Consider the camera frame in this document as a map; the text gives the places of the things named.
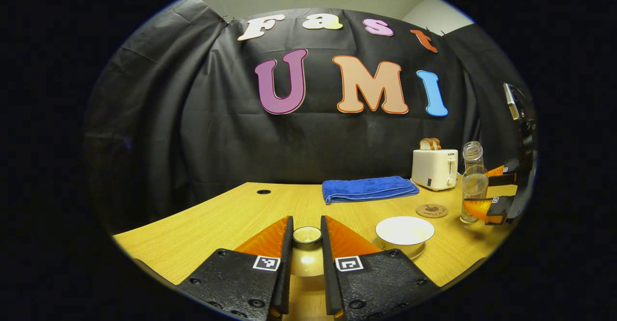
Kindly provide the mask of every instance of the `table surface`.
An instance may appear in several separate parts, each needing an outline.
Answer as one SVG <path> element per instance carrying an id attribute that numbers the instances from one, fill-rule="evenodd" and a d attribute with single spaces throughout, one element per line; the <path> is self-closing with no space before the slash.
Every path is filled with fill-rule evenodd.
<path id="1" fill-rule="evenodd" d="M 269 194 L 257 194 L 269 189 Z M 364 238 L 371 240 L 375 226 L 392 216 L 416 216 L 435 226 L 425 252 L 414 259 L 435 284 L 443 286 L 465 272 L 478 260 L 488 257 L 511 232 L 506 226 L 460 222 L 461 176 L 456 187 L 431 191 L 419 187 L 410 197 L 368 202 L 326 205 L 321 185 L 245 183 L 211 200 L 195 205 L 143 227 L 114 236 L 131 257 L 142 260 L 173 284 L 181 283 L 218 248 L 235 249 L 261 229 L 291 215 L 294 227 L 320 227 L 328 215 Z M 489 187 L 487 197 L 511 196 L 516 186 Z M 416 213 L 422 204 L 440 204 L 449 212 L 441 218 L 425 218 Z M 325 314 L 323 276 L 291 275 L 289 315 L 284 321 L 331 321 Z"/>

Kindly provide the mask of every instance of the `plate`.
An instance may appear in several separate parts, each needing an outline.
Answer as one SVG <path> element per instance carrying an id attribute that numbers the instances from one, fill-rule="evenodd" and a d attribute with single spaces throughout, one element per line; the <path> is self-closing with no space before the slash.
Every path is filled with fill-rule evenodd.
<path id="1" fill-rule="evenodd" d="M 376 236 L 375 238 L 371 239 L 371 244 L 377 246 L 379 249 L 381 249 L 381 251 L 385 251 L 386 250 L 386 246 L 384 245 L 383 241 L 381 239 L 379 239 L 378 236 Z M 409 257 L 409 259 L 415 259 L 418 258 L 418 256 L 422 255 L 425 250 L 426 250 L 426 242 L 422 243 L 422 246 L 420 247 L 420 251 L 419 253 L 417 253 L 414 256 L 407 256 Z"/>

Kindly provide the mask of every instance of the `letter m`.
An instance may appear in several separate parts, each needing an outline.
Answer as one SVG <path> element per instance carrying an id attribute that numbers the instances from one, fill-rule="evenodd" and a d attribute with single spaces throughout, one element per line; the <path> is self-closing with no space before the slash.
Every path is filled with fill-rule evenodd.
<path id="1" fill-rule="evenodd" d="M 335 56 L 332 62 L 341 67 L 343 99 L 337 108 L 341 112 L 361 112 L 364 104 L 358 99 L 358 90 L 372 111 L 377 110 L 381 95 L 386 100 L 381 108 L 390 114 L 406 114 L 409 110 L 401 88 L 401 66 L 393 62 L 381 62 L 373 77 L 362 62 L 353 56 Z"/>

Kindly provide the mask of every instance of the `white toaster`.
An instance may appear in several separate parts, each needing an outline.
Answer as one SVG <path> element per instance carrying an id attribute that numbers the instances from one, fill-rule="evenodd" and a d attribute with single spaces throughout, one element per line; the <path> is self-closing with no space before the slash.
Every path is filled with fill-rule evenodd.
<path id="1" fill-rule="evenodd" d="M 433 191 L 456 186 L 458 150 L 414 150 L 412 182 Z"/>

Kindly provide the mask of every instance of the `blue letter i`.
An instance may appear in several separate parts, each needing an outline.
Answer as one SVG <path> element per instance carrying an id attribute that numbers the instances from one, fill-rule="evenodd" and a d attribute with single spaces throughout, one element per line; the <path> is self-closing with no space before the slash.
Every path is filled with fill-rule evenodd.
<path id="1" fill-rule="evenodd" d="M 448 110 L 443 106 L 443 101 L 441 100 L 441 93 L 437 85 L 437 81 L 439 80 L 437 75 L 425 70 L 419 70 L 416 74 L 422 79 L 425 85 L 426 96 L 428 97 L 426 112 L 432 116 L 448 115 Z"/>

